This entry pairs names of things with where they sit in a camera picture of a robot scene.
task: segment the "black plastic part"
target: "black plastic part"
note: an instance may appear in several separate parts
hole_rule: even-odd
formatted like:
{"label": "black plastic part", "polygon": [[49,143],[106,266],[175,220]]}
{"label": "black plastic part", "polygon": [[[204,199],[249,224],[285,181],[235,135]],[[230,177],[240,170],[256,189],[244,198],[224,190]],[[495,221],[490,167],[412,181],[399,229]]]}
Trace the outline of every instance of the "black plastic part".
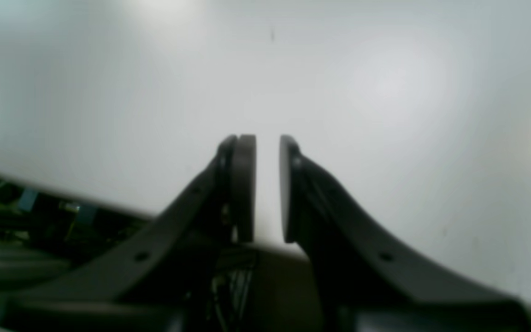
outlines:
{"label": "black plastic part", "polygon": [[284,237],[310,258],[331,330],[531,329],[518,301],[431,262],[383,229],[289,136],[280,141],[280,181]]}
{"label": "black plastic part", "polygon": [[232,197],[237,143],[234,136],[223,141],[206,170],[129,240],[15,294],[0,326],[17,332],[202,330],[217,259],[231,246],[223,208]]}
{"label": "black plastic part", "polygon": [[230,220],[236,225],[239,242],[253,241],[256,145],[254,135],[242,135],[232,156],[235,176],[230,179]]}

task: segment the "white table surface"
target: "white table surface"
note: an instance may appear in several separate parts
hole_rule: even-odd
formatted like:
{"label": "white table surface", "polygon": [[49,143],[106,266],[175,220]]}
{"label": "white table surface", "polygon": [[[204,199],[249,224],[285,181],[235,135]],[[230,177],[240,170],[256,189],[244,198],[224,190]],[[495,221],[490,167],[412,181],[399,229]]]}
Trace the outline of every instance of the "white table surface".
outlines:
{"label": "white table surface", "polygon": [[0,0],[0,175],[156,215],[241,133],[258,242],[285,245],[291,134],[405,242],[531,303],[531,0]]}

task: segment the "white surface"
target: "white surface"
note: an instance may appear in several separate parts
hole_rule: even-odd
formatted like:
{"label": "white surface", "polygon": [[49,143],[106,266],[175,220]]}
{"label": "white surface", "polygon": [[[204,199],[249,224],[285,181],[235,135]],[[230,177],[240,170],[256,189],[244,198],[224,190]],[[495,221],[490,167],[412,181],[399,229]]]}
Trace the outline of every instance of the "white surface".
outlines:
{"label": "white surface", "polygon": [[531,0],[0,1],[0,174],[157,214],[258,138],[282,245],[292,134],[379,222],[531,302]]}

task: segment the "mounting hole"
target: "mounting hole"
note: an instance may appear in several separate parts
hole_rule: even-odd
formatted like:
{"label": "mounting hole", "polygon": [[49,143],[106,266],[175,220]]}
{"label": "mounting hole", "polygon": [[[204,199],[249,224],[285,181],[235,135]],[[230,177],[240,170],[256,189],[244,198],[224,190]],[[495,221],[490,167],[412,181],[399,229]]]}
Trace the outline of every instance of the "mounting hole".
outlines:
{"label": "mounting hole", "polygon": [[138,254],[135,255],[135,262],[143,262],[146,261],[147,258],[150,257],[150,254],[146,251],[141,251]]}
{"label": "mounting hole", "polygon": [[385,262],[392,262],[395,260],[395,258],[391,254],[388,254],[388,252],[381,252],[378,254],[378,257]]}

